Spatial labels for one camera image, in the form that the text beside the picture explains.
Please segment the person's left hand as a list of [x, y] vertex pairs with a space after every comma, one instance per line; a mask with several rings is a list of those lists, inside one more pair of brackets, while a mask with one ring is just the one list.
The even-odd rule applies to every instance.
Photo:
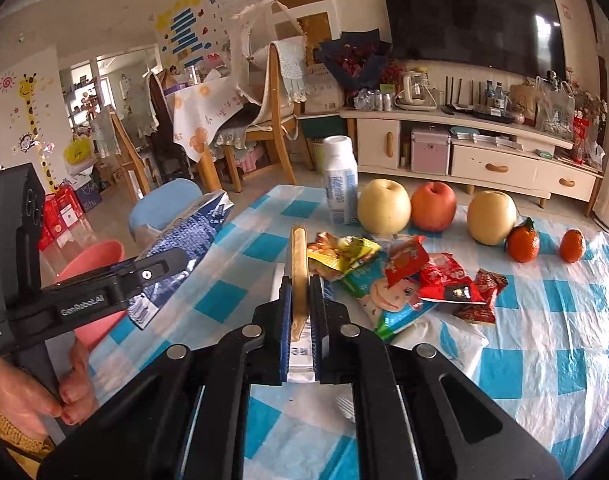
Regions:
[[60, 419], [67, 426], [85, 422], [98, 407], [88, 376], [88, 349], [76, 338], [69, 352], [71, 370], [59, 383], [60, 401], [27, 372], [0, 358], [0, 436], [44, 442], [47, 431], [41, 416]]

